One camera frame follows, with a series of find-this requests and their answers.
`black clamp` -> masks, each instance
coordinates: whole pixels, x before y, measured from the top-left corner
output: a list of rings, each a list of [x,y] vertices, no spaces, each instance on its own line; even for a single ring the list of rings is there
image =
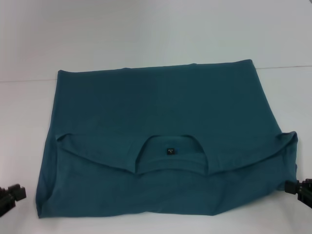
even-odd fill
[[[285,192],[289,194],[298,194],[298,200],[312,208],[312,179],[306,179],[302,183],[286,181]]]
[[[0,187],[0,217],[15,207],[15,201],[20,201],[26,198],[24,187],[19,184],[4,189]]]

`white table surface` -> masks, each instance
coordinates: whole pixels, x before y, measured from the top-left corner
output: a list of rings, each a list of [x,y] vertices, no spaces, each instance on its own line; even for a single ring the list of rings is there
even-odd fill
[[[58,70],[241,59],[259,68],[281,129],[298,132],[298,179],[312,177],[309,0],[0,0],[0,186],[27,191],[0,234],[310,234],[312,210],[282,192],[217,216],[37,218]]]

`clothing tag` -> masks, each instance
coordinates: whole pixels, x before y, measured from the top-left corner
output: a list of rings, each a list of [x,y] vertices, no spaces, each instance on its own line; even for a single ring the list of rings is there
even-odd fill
[[[175,155],[175,149],[174,148],[167,148],[167,154],[168,155]]]

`teal t-shirt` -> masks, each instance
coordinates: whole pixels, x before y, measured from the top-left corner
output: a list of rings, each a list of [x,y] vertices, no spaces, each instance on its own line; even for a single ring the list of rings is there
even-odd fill
[[[215,215],[296,180],[251,60],[59,71],[39,217]]]

